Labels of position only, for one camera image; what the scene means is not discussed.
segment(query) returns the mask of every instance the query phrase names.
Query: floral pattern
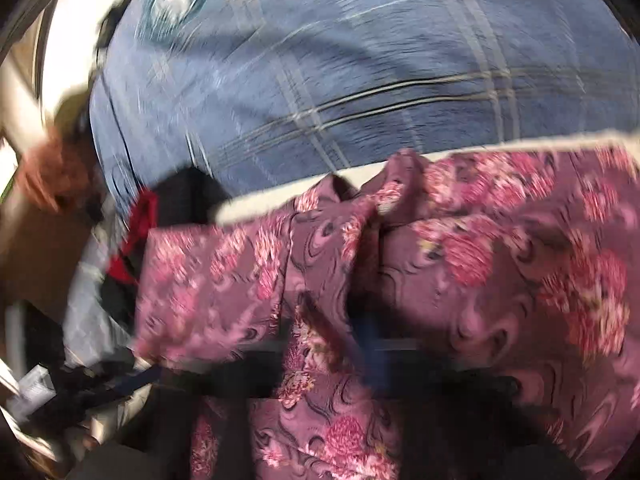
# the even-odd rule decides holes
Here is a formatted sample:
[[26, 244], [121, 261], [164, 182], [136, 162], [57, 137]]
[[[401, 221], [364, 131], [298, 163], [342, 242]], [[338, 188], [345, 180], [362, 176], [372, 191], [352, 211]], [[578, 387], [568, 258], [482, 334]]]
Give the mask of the floral pattern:
[[240, 227], [222, 237], [220, 246], [211, 259], [210, 269], [214, 280], [219, 280], [225, 272], [236, 267], [245, 241], [246, 233]]
[[420, 246], [426, 252], [443, 249], [450, 272], [462, 285], [482, 285], [491, 275], [492, 243], [500, 228], [488, 216], [421, 220], [412, 229], [423, 240]]
[[381, 215], [389, 213], [402, 196], [404, 184], [392, 180], [384, 184], [378, 192], [373, 195], [373, 200]]
[[423, 188], [436, 212], [454, 212], [482, 206], [494, 212], [510, 212], [527, 199], [548, 196], [555, 183], [555, 170], [532, 153], [475, 153], [444, 158], [423, 172]]
[[589, 174], [578, 183], [578, 193], [584, 200], [584, 214], [593, 222], [604, 222], [618, 203], [618, 192], [606, 180]]
[[[178, 368], [225, 360], [293, 317], [276, 398], [250, 410], [258, 474], [395, 480], [401, 418], [347, 359], [355, 291], [349, 307], [382, 305], [391, 333], [517, 378], [518, 401], [548, 415], [540, 429], [588, 480], [604, 480], [633, 440], [640, 403], [634, 168], [614, 150], [437, 162], [404, 151], [359, 194], [338, 195], [346, 183], [328, 176], [261, 218], [152, 231], [134, 348]], [[198, 480], [214, 466], [224, 418], [209, 402], [203, 409]], [[438, 424], [450, 412], [438, 410]], [[424, 432], [440, 438], [431, 425]], [[447, 468], [468, 480], [461, 464]]]
[[625, 264], [611, 251], [585, 252], [593, 246], [583, 234], [574, 244], [566, 269], [542, 282], [540, 301], [562, 313], [569, 327], [568, 341], [576, 345], [585, 362], [598, 355], [618, 353], [622, 348], [629, 307], [623, 303]]
[[319, 197], [320, 195], [318, 194], [318, 189], [316, 187], [307, 189], [302, 195], [296, 197], [294, 200], [294, 208], [299, 213], [318, 209]]
[[613, 168], [624, 171], [634, 181], [638, 179], [638, 165], [624, 148], [607, 146], [596, 148], [595, 153], [603, 171]]
[[278, 389], [278, 400], [290, 410], [306, 392], [314, 389], [314, 380], [307, 372], [290, 372], [284, 376]]
[[199, 417], [193, 433], [191, 446], [192, 478], [209, 479], [218, 457], [218, 439], [213, 434], [209, 422]]

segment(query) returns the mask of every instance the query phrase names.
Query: pink flower print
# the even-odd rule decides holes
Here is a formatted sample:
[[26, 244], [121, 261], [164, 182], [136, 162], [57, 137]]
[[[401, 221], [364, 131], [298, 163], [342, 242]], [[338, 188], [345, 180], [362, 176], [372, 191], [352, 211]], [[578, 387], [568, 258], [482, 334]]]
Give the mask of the pink flower print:
[[180, 243], [172, 232], [164, 232], [156, 237], [154, 271], [159, 276], [175, 274], [184, 267], [185, 250], [188, 246]]
[[278, 400], [290, 410], [302, 399], [305, 393], [314, 389], [314, 383], [314, 379], [307, 372], [288, 373], [278, 388]]
[[195, 311], [197, 295], [197, 287], [174, 285], [169, 302], [174, 314], [180, 317], [191, 317]]
[[402, 184], [402, 182], [396, 182], [395, 180], [386, 182], [385, 185], [373, 195], [378, 213], [384, 215], [391, 211], [400, 200], [403, 189], [404, 184]]
[[509, 153], [475, 153], [476, 170], [494, 177], [504, 177], [513, 171]]
[[463, 222], [466, 231], [476, 235], [486, 236], [491, 240], [495, 240], [502, 234], [500, 226], [487, 215], [469, 215], [463, 219]]
[[314, 186], [296, 197], [294, 207], [299, 213], [312, 211], [313, 209], [318, 209], [318, 199], [318, 189]]
[[598, 350], [604, 355], [620, 353], [629, 322], [628, 307], [615, 300], [605, 300], [597, 312], [600, 325]]
[[431, 218], [413, 222], [411, 229], [423, 240], [439, 243], [455, 226], [456, 221], [454, 219]]
[[267, 300], [273, 294], [278, 277], [278, 256], [282, 242], [273, 231], [261, 227], [254, 241], [255, 272], [258, 274], [257, 296]]
[[629, 308], [622, 303], [626, 288], [626, 267], [612, 251], [582, 252], [580, 240], [565, 271], [542, 281], [538, 299], [560, 311], [568, 325], [567, 341], [580, 349], [588, 363], [598, 354], [620, 352], [629, 320]]
[[282, 242], [273, 231], [261, 227], [255, 237], [254, 257], [258, 266], [263, 266], [278, 259]]
[[223, 236], [211, 260], [210, 271], [214, 279], [218, 280], [226, 272], [236, 268], [245, 241], [246, 232], [240, 227]]
[[626, 289], [625, 263], [613, 251], [604, 250], [597, 257], [594, 267], [607, 297], [620, 300]]
[[536, 200], [542, 200], [549, 196], [556, 182], [555, 178], [546, 171], [532, 173], [529, 178], [530, 183], [527, 186], [527, 192]]
[[355, 471], [351, 471], [345, 467], [340, 467], [331, 463], [327, 463], [328, 470], [331, 473], [332, 480], [370, 480], [366, 476]]
[[365, 475], [376, 480], [394, 480], [398, 476], [398, 466], [385, 453], [370, 453], [366, 456], [362, 471]]
[[352, 216], [347, 223], [342, 226], [342, 259], [345, 262], [352, 262], [358, 250], [358, 242], [364, 226], [364, 217], [361, 215]]
[[479, 286], [493, 269], [491, 241], [483, 236], [454, 233], [443, 242], [444, 259], [457, 282]]
[[334, 420], [324, 436], [325, 449], [331, 456], [350, 457], [363, 451], [364, 432], [358, 419], [351, 415]]
[[265, 264], [265, 266], [260, 269], [257, 291], [259, 300], [268, 300], [271, 297], [275, 290], [277, 277], [278, 267], [276, 266], [276, 262]]
[[218, 440], [204, 416], [199, 416], [191, 446], [191, 475], [210, 478], [218, 456]]
[[592, 222], [604, 222], [618, 203], [618, 192], [606, 180], [588, 175], [580, 180], [584, 215]]
[[524, 253], [529, 247], [530, 237], [522, 226], [515, 226], [502, 239], [504, 244], [511, 250], [513, 256]]
[[267, 447], [260, 450], [260, 454], [262, 460], [271, 468], [279, 469], [281, 466], [289, 465], [289, 460], [283, 453], [281, 445], [273, 438]]
[[634, 392], [631, 395], [631, 409], [636, 409], [638, 407], [638, 404], [640, 404], [640, 381], [636, 383]]
[[432, 162], [422, 173], [422, 186], [429, 194], [429, 202], [437, 208], [447, 208], [453, 200], [456, 167], [451, 158]]
[[608, 146], [606, 148], [596, 148], [596, 157], [603, 170], [615, 168], [625, 171], [633, 180], [638, 177], [638, 167], [629, 152], [619, 146]]
[[[304, 371], [320, 372], [323, 374], [335, 371], [335, 367], [341, 359], [340, 354], [332, 349], [331, 345], [329, 345], [317, 330], [313, 329], [313, 327], [309, 326], [303, 320], [300, 313], [300, 306], [296, 307], [293, 335], [296, 341], [290, 344], [289, 349], [292, 349], [295, 343], [299, 346], [295, 350], [296, 354], [292, 354], [289, 357], [289, 353], [287, 353], [286, 359], [290, 358], [290, 361], [286, 361], [286, 368], [289, 368], [289, 365], [287, 365], [289, 362], [291, 362], [291, 368], [299, 368], [297, 363], [300, 359], [302, 360], [302, 368]], [[308, 348], [306, 356], [302, 355], [303, 348]]]
[[289, 343], [282, 365], [285, 370], [301, 370], [305, 365], [303, 346], [299, 343], [298, 338], [294, 338]]
[[542, 169], [539, 158], [527, 152], [513, 152], [510, 157], [513, 169], [520, 175], [538, 173]]
[[471, 182], [460, 184], [460, 199], [465, 204], [477, 204], [489, 191], [492, 178], [486, 174], [478, 174]]
[[501, 211], [512, 211], [521, 206], [527, 198], [524, 185], [515, 177], [497, 178], [489, 192], [486, 203]]
[[581, 231], [580, 229], [571, 229], [568, 234], [568, 238], [574, 248], [574, 254], [576, 256], [584, 256], [591, 253], [593, 249], [593, 241], [591, 237]]

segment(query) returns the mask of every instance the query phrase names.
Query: blue plaid fabric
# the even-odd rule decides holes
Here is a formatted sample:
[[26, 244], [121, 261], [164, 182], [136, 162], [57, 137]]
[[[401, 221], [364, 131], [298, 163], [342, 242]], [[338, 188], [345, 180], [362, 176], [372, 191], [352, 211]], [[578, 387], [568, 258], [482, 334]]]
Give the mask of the blue plaid fabric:
[[602, 0], [133, 0], [91, 120], [125, 211], [186, 165], [231, 195], [386, 159], [638, 126]]

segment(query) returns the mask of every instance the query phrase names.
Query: pink garment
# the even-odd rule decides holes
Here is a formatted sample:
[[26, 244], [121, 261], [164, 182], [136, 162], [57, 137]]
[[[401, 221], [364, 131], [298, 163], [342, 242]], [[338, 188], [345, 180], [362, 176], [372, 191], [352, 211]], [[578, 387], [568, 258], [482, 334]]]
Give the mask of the pink garment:
[[[252, 409], [258, 474], [392, 480], [401, 421], [343, 354], [353, 342], [346, 295], [372, 293], [398, 333], [518, 378], [520, 404], [536, 407], [588, 478], [603, 479], [640, 415], [637, 177], [613, 148], [434, 163], [402, 151], [359, 192], [328, 176], [253, 221], [156, 230], [137, 352], [175, 367], [227, 359], [292, 317], [278, 399]], [[316, 303], [313, 319], [300, 310], [302, 292]], [[224, 413], [212, 403], [194, 434], [194, 479], [214, 467]]]

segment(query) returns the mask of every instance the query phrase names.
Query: white stitching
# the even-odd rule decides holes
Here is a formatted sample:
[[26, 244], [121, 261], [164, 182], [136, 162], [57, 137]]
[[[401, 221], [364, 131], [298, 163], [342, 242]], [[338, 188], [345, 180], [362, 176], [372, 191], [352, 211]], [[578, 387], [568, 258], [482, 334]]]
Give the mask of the white stitching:
[[582, 81], [582, 77], [580, 76], [580, 60], [578, 59], [578, 51], [575, 47], [574, 34], [572, 33], [571, 26], [569, 25], [569, 21], [566, 17], [566, 14], [564, 13], [564, 10], [562, 10], [562, 7], [560, 6], [560, 1], [559, 0], [552, 0], [552, 1], [553, 1], [554, 10], [556, 11], [556, 15], [558, 16], [558, 20], [560, 21], [562, 28], [564, 28], [564, 34], [566, 38], [569, 40], [569, 44], [571, 45], [570, 51], [571, 51], [571, 57], [573, 58], [572, 62], [574, 64], [574, 69], [575, 69], [575, 81], [578, 84], [578, 88], [582, 90], [582, 95], [580, 96], [580, 115], [578, 117], [578, 131], [583, 132], [585, 128], [584, 123], [585, 123], [585, 113], [586, 113], [584, 97], [587, 95], [587, 91], [584, 87], [584, 82]]
[[460, 33], [464, 36], [468, 46], [471, 48], [474, 57], [476, 58], [476, 62], [482, 73], [482, 78], [484, 78], [484, 84], [487, 89], [487, 93], [489, 99], [492, 103], [492, 107], [494, 108], [495, 115], [495, 129], [496, 134], [498, 135], [498, 142], [504, 142], [504, 122], [502, 120], [502, 110], [500, 109], [500, 101], [498, 99], [498, 95], [495, 91], [494, 80], [491, 76], [491, 71], [489, 69], [489, 62], [487, 58], [484, 56], [484, 51], [482, 50], [482, 46], [480, 45], [478, 38], [473, 32], [471, 25], [466, 20], [466, 16], [462, 9], [460, 9], [460, 4], [456, 0], [443, 0], [444, 4], [449, 9], [449, 13], [451, 17], [455, 20]]
[[511, 120], [513, 121], [513, 139], [520, 138], [520, 117], [518, 114], [518, 103], [516, 101], [515, 90], [513, 89], [513, 81], [511, 80], [511, 73], [507, 65], [507, 60], [504, 59], [504, 54], [500, 49], [498, 39], [495, 37], [494, 30], [491, 27], [486, 14], [480, 8], [477, 0], [462, 0], [469, 9], [469, 12], [476, 19], [484, 38], [486, 39], [489, 50], [494, 54], [494, 59], [497, 67], [504, 72], [507, 86], [507, 99], [509, 102], [509, 108], [511, 112]]
[[[255, 12], [258, 15], [258, 19], [260, 20], [260, 24], [262, 25], [260, 27], [260, 30], [262, 30], [262, 28], [266, 25], [266, 20], [264, 19], [264, 14], [262, 13], [262, 6], [260, 4], [260, 0], [248, 0], [248, 2], [255, 3], [253, 10], [255, 10]], [[259, 41], [261, 41], [259, 34], [256, 35], [256, 38]], [[274, 68], [276, 80], [278, 81], [278, 86], [280, 86], [280, 91], [282, 92], [282, 95], [285, 101], [287, 101], [287, 105], [289, 106], [289, 111], [292, 113], [292, 118], [296, 123], [296, 126], [298, 126], [300, 130], [302, 130], [303, 132], [308, 132], [309, 128], [307, 128], [303, 123], [300, 122], [300, 111], [298, 109], [295, 96], [293, 95], [293, 86], [289, 81], [289, 79], [287, 78], [287, 74], [284, 71], [282, 60], [280, 59], [278, 51], [276, 49], [273, 49], [272, 52], [274, 55], [269, 57], [269, 64], [272, 66], [272, 68]], [[327, 165], [329, 170], [333, 172], [337, 171], [337, 168], [335, 167], [335, 165], [332, 163], [329, 156], [324, 151], [324, 148], [322, 148], [322, 146], [320, 145], [320, 142], [318, 141], [316, 134], [311, 132], [306, 137], [311, 142], [311, 145], [316, 149], [316, 152], [318, 152], [318, 155], [320, 156], [320, 158], [322, 158], [322, 161]]]
[[305, 93], [306, 100], [310, 105], [310, 107], [308, 108], [308, 113], [311, 115], [311, 118], [316, 126], [316, 130], [320, 133], [320, 136], [324, 140], [328, 140], [335, 154], [338, 156], [338, 158], [340, 158], [340, 162], [344, 166], [344, 168], [341, 168], [341, 169], [350, 168], [351, 163], [349, 162], [349, 159], [347, 159], [347, 157], [344, 155], [344, 153], [340, 149], [340, 146], [338, 146], [338, 143], [335, 141], [335, 139], [331, 135], [327, 135], [327, 133], [325, 132], [324, 124], [322, 124], [322, 118], [318, 113], [318, 109], [314, 106], [313, 99], [311, 98], [311, 94], [306, 88], [305, 80], [302, 77], [302, 72], [300, 71], [300, 64], [298, 63], [298, 60], [296, 59], [295, 56], [292, 56], [292, 55], [289, 55], [287, 57], [292, 57], [295, 61], [294, 63], [295, 69], [292, 70], [292, 75], [295, 75], [298, 77], [297, 79], [300, 85], [300, 89]]
[[[501, 70], [491, 70], [490, 72], [492, 75], [497, 77], [504, 75]], [[549, 75], [552, 73], [548, 69], [539, 69], [537, 67], [512, 68], [510, 72], [511, 72], [511, 76], [516, 76], [516, 77]], [[593, 72], [591, 75], [597, 75], [597, 74], [608, 75], [606, 73], [601, 73], [599, 71], [589, 71], [587, 69], [584, 69], [582, 72], [583, 72], [583, 75], [587, 75], [589, 72]], [[553, 74], [555, 76], [562, 76], [564, 75], [564, 69], [556, 70], [555, 72], [553, 72]], [[570, 72], [567, 72], [567, 75], [573, 75], [573, 74], [574, 74], [573, 70], [570, 70]], [[431, 85], [431, 84], [437, 85], [437, 84], [454, 83], [458, 81], [470, 81], [479, 77], [482, 77], [481, 72], [472, 72], [472, 73], [457, 74], [457, 75], [451, 75], [451, 76], [441, 76], [441, 77], [434, 77], [434, 78], [428, 78], [428, 79], [413, 79], [408, 81], [391, 83], [391, 84], [371, 88], [368, 90], [364, 90], [361, 92], [356, 92], [355, 94], [349, 94], [347, 96], [336, 98], [331, 101], [327, 101], [324, 104], [317, 106], [316, 111], [322, 112], [324, 110], [328, 110], [340, 104], [354, 102], [361, 99], [366, 99], [367, 97], [370, 97], [372, 95], [382, 94], [384, 92], [388, 92], [395, 89], [401, 89], [405, 87], [412, 87], [412, 86], [418, 86], [418, 85]], [[620, 83], [614, 79], [607, 80], [606, 78], [600, 78], [600, 79], [596, 79], [596, 81], [598, 82], [599, 85], [609, 84], [609, 85], [615, 85], [616, 88], [621, 88]], [[298, 112], [298, 115], [299, 117], [305, 117], [309, 113], [310, 113], [310, 110], [300, 110]], [[270, 121], [269, 123], [263, 124], [262, 126], [258, 126], [255, 130], [245, 133], [244, 136], [247, 139], [255, 138], [265, 133], [273, 126], [286, 124], [291, 122], [292, 120], [293, 120], [292, 115], [283, 116], [283, 117], [277, 118], [276, 120]], [[226, 146], [228, 147], [233, 146], [233, 142], [230, 142]]]
[[334, 23], [348, 22], [349, 20], [352, 20], [353, 18], [357, 18], [359, 16], [363, 16], [364, 14], [367, 14], [369, 12], [373, 12], [374, 10], [378, 10], [378, 9], [383, 8], [383, 7], [389, 7], [389, 6], [392, 6], [392, 5], [395, 5], [395, 4], [401, 4], [401, 3], [404, 3], [404, 2], [410, 2], [410, 1], [412, 1], [412, 0], [395, 0], [395, 1], [392, 1], [392, 2], [388, 2], [386, 4], [382, 4], [382, 5], [378, 5], [378, 6], [375, 6], [375, 7], [371, 7], [370, 9], [367, 9], [367, 10], [361, 10], [360, 12], [356, 12], [354, 14], [348, 14], [347, 16], [344, 16], [342, 18], [337, 18], [337, 19], [333, 19], [333, 20], [318, 20], [316, 22], [311, 22], [311, 23], [307, 23], [305, 25], [302, 25], [301, 27], [297, 28], [296, 30], [291, 31], [289, 34], [287, 34], [281, 40], [279, 40], [276, 43], [273, 43], [272, 45], [268, 46], [263, 51], [263, 53], [258, 54], [258, 56], [256, 56], [253, 59], [247, 61], [242, 66], [239, 66], [238, 69], [233, 74], [230, 74], [230, 76], [231, 77], [238, 76], [239, 74], [244, 72], [244, 70], [248, 69], [252, 64], [257, 62], [260, 58], [265, 56], [265, 54], [267, 54], [268, 51], [276, 49], [277, 47], [281, 46], [282, 44], [286, 43], [290, 39], [292, 39], [295, 36], [297, 36], [298, 34], [300, 34], [300, 32], [304, 32], [305, 30], [313, 28], [316, 25], [321, 25], [323, 23], [334, 24]]

